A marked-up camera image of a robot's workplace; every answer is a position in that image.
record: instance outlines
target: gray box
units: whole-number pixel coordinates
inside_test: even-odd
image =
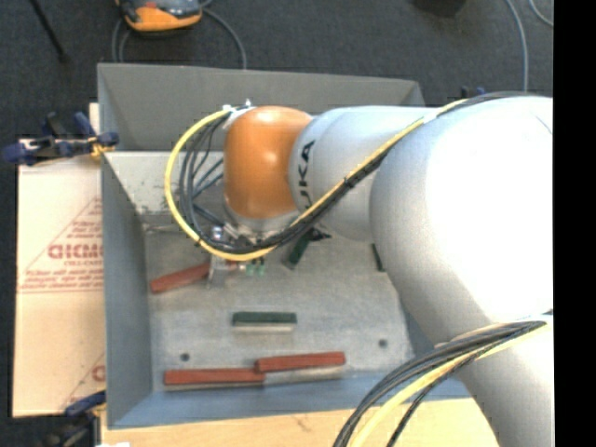
[[[338,106],[416,105],[415,82],[135,64],[98,66],[101,130],[120,134],[102,162],[108,426],[304,413],[355,407],[390,370],[429,347],[370,246],[332,237],[291,271],[267,257],[263,277],[236,274],[152,294],[155,277],[207,260],[172,223],[163,197],[169,151],[225,104],[289,105],[315,115]],[[217,156],[222,141],[214,145]],[[217,206],[221,194],[215,190]],[[239,332],[237,311],[291,311],[290,332]],[[166,369],[250,367],[255,359],[344,351],[345,367],[280,376],[264,386],[172,390]],[[436,395],[467,395],[456,382]]]

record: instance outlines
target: kuka logo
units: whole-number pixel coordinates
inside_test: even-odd
[[[311,205],[313,205],[310,195],[308,194],[308,182],[306,181],[306,173],[308,172],[308,159],[310,157],[310,150],[314,144],[315,141],[311,141],[308,144],[304,145],[300,156],[301,159],[305,162],[305,164],[303,166],[298,165],[298,174],[300,175],[300,181],[298,181],[298,185],[303,187],[300,190],[300,195],[305,199],[305,209],[308,209]]]

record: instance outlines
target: orange device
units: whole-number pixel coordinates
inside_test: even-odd
[[[202,16],[198,0],[115,0],[133,30],[163,34],[197,23]]]

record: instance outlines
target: yellow cable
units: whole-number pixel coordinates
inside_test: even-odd
[[[374,152],[372,152],[366,159],[364,159],[364,161],[362,163],[358,164],[354,169],[352,169],[345,176],[345,178],[348,179],[348,178],[352,177],[354,174],[356,174],[360,170],[360,168],[365,167],[368,164],[370,164],[371,162],[373,162],[384,151],[389,149],[392,145],[397,143],[400,139],[402,139],[406,135],[410,134],[415,129],[420,128],[427,122],[431,121],[432,119],[435,119],[440,114],[445,113],[446,111],[452,109],[453,107],[455,107],[458,104],[461,104],[464,101],[466,101],[466,100],[459,100],[456,102],[452,102],[450,104],[447,104],[447,105],[441,107],[439,110],[437,110],[434,113],[431,113],[429,115],[424,115],[424,116],[416,119],[413,123],[408,125],[404,130],[398,132],[395,136],[393,136],[387,142],[382,144],[378,149],[376,149]],[[222,111],[218,111],[217,113],[213,113],[212,115],[208,115],[207,117],[204,117],[203,119],[201,119],[200,121],[195,123],[191,128],[189,128],[183,134],[183,136],[180,138],[180,140],[178,140],[178,142],[174,146],[171,154],[169,155],[168,165],[166,166],[164,190],[166,193],[166,200],[168,202],[169,211],[171,212],[172,216],[174,217],[174,220],[176,221],[176,223],[182,228],[182,230],[186,233],[186,235],[188,235],[196,243],[198,243],[198,245],[201,248],[205,249],[206,251],[208,251],[209,253],[211,253],[213,255],[217,255],[221,258],[224,258],[226,260],[231,260],[234,262],[247,262],[249,260],[253,260],[253,259],[265,256],[270,251],[273,251],[278,245],[273,245],[266,249],[259,249],[259,250],[251,251],[248,253],[229,253],[227,251],[221,251],[219,249],[216,249],[215,247],[211,246],[206,240],[201,238],[199,236],[199,234],[197,232],[195,232],[195,230],[193,230],[193,228],[186,222],[184,217],[178,211],[178,208],[174,201],[173,194],[171,192],[171,173],[172,173],[174,164],[176,162],[176,158],[178,157],[179,153],[184,148],[184,145],[188,142],[188,140],[191,137],[193,137],[195,134],[199,133],[209,123],[213,122],[214,120],[216,120],[224,115],[229,114],[231,111],[233,111],[233,109],[224,109]],[[343,184],[344,184],[344,180],[338,182],[324,196],[322,196],[313,205],[311,205],[311,207],[309,207],[308,210],[304,211],[297,219],[295,219],[290,224],[290,226],[295,226],[295,225],[299,224],[301,221],[303,221],[314,210],[316,210],[323,203],[325,203],[325,201],[327,201],[335,193],[335,191],[337,189],[339,189]]]
[[[522,336],[518,336],[516,338],[510,339],[500,345],[495,346],[491,350],[481,354],[478,356],[478,359],[486,358],[491,356],[499,351],[507,349],[512,345],[517,344],[522,339],[527,338],[530,335],[536,335],[539,332],[542,332],[546,329],[551,329],[552,325],[550,323],[546,323],[530,332],[523,334]],[[460,362],[471,358],[472,356],[476,355],[479,351],[484,349],[485,346],[481,346],[478,349],[470,353],[466,353],[465,355],[459,356],[455,359],[447,361],[440,366],[437,366],[433,370],[427,372],[426,374],[420,376],[414,382],[410,383],[406,387],[404,387],[401,391],[399,391],[393,398],[388,400],[383,406],[364,424],[362,429],[359,433],[354,437],[354,439],[350,442],[350,447],[362,447],[364,442],[370,437],[371,433],[376,430],[376,428],[385,421],[396,409],[409,397],[414,395],[416,392],[424,389],[425,387],[429,386],[431,383],[439,379],[442,375],[446,374],[450,371],[453,367],[455,367]]]
[[[213,113],[211,115],[208,115],[207,117],[204,117],[203,119],[201,119],[200,121],[195,123],[191,128],[189,128],[183,134],[183,136],[180,138],[180,140],[178,140],[178,142],[172,149],[171,154],[169,155],[168,164],[166,165],[166,172],[165,172],[165,176],[164,176],[164,192],[166,194],[166,201],[168,202],[169,211],[171,212],[172,216],[174,217],[174,220],[182,228],[182,230],[186,233],[186,235],[188,235],[193,241],[198,243],[200,247],[202,247],[209,253],[212,253],[212,254],[222,257],[222,258],[225,258],[227,260],[233,260],[235,262],[246,262],[248,260],[251,260],[252,258],[258,258],[258,257],[266,255],[268,252],[270,252],[275,247],[271,247],[271,248],[265,249],[265,250],[251,252],[248,254],[227,253],[225,251],[220,251],[218,249],[215,249],[214,247],[209,245],[204,239],[202,239],[198,235],[198,233],[195,232],[195,230],[193,230],[193,228],[186,222],[184,217],[178,211],[178,207],[176,206],[176,202],[174,201],[174,196],[171,192],[171,173],[173,171],[174,164],[176,163],[176,159],[178,158],[178,155],[180,154],[180,152],[182,151],[182,149],[184,148],[184,146],[186,145],[188,140],[190,138],[192,138],[195,134],[198,134],[209,123],[215,121],[216,119],[219,119],[220,117],[227,115],[228,113],[230,113],[230,111],[232,111],[232,110],[223,109],[222,111],[218,111],[217,113]]]

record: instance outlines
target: wooden table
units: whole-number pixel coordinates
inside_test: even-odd
[[[366,445],[385,446],[406,409],[407,404],[401,406],[397,419],[381,424]],[[102,442],[127,441],[130,447],[331,447],[349,415],[350,411],[333,411],[178,426],[103,428]],[[423,403],[398,445],[496,447],[498,443],[476,402],[467,398]]]

